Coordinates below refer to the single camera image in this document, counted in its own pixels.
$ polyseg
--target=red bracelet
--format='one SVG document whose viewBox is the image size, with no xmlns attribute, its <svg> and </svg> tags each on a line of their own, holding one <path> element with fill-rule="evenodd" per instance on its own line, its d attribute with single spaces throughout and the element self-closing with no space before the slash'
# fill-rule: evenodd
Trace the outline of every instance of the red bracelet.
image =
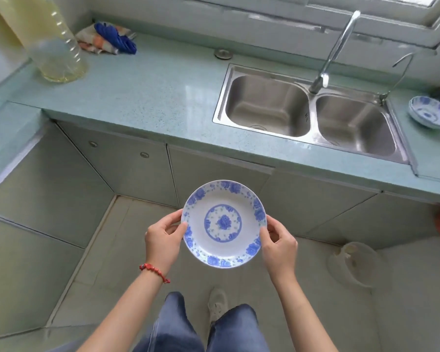
<svg viewBox="0 0 440 352">
<path fill-rule="evenodd" d="M 163 273 L 160 272 L 160 270 L 159 270 L 158 268 L 155 268 L 154 266 L 152 266 L 152 265 L 149 264 L 149 263 L 144 263 L 144 264 L 142 264 L 139 268 L 140 268 L 140 270 L 144 270 L 144 269 L 146 269 L 146 270 L 151 270 L 152 272 L 155 272 L 156 274 L 158 274 L 158 275 L 161 277 L 161 279 L 163 279 L 163 283 L 164 283 L 164 284 L 171 283 L 170 279 L 165 278 L 165 276 L 163 275 Z"/>
</svg>

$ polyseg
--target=large plastic bottle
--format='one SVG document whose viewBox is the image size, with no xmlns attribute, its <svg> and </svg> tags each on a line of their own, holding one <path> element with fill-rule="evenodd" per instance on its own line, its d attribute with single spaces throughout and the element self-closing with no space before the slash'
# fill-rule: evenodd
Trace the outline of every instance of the large plastic bottle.
<svg viewBox="0 0 440 352">
<path fill-rule="evenodd" d="M 0 0 L 0 14 L 46 79 L 71 82 L 86 74 L 82 50 L 53 0 Z"/>
</svg>

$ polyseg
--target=shoe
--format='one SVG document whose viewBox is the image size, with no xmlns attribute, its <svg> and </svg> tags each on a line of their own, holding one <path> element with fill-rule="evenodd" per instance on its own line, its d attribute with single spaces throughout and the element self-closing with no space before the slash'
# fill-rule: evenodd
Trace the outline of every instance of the shoe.
<svg viewBox="0 0 440 352">
<path fill-rule="evenodd" d="M 213 288 L 207 304 L 210 311 L 210 325 L 220 319 L 228 311 L 227 294 L 221 288 Z"/>
</svg>

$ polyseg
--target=jeans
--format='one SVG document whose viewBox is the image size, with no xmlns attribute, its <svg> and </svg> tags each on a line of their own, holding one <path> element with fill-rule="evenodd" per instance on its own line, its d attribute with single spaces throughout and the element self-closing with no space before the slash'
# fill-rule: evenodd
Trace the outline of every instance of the jeans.
<svg viewBox="0 0 440 352">
<path fill-rule="evenodd" d="M 186 316 L 181 293 L 168 294 L 152 331 L 140 340 L 133 352 L 205 352 Z M 207 352 L 269 352 L 252 307 L 239 305 L 214 322 Z"/>
</svg>

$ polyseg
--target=sink basin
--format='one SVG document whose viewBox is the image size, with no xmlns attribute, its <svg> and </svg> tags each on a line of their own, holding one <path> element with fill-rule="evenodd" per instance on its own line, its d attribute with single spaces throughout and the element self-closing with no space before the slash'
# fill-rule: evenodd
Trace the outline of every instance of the sink basin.
<svg viewBox="0 0 440 352">
<path fill-rule="evenodd" d="M 409 164 L 404 138 L 378 94 L 230 64 L 213 122 Z"/>
<path fill-rule="evenodd" d="M 378 106 L 337 96 L 316 100 L 318 128 L 336 147 L 390 156 L 396 150 L 393 135 Z"/>
<path fill-rule="evenodd" d="M 310 130 L 306 93 L 291 83 L 240 76 L 230 88 L 225 112 L 234 123 L 299 137 Z"/>
</svg>

